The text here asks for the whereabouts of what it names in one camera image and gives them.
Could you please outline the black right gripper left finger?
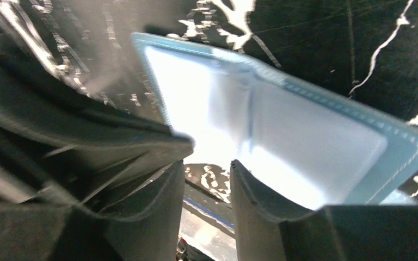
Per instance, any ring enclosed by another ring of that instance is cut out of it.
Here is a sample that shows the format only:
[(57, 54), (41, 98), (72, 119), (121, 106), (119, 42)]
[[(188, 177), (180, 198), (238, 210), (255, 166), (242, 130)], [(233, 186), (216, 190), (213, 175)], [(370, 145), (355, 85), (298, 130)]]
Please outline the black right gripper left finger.
[(0, 203), (0, 260), (174, 260), (184, 183), (177, 161), (105, 215)]

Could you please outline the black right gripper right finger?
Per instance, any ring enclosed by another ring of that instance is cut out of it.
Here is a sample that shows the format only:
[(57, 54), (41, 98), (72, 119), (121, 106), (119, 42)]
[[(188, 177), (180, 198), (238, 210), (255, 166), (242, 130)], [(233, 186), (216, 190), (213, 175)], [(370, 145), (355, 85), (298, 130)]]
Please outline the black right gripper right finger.
[(418, 260), (418, 206), (304, 208), (230, 169), (239, 260)]

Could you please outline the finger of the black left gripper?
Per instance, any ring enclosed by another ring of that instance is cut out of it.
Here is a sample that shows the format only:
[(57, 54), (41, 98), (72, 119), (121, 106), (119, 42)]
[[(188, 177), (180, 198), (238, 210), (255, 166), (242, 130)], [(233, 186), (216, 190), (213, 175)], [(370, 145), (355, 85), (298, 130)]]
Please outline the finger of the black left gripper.
[(0, 201), (101, 212), (192, 152), (190, 138), (56, 80), (0, 30)]

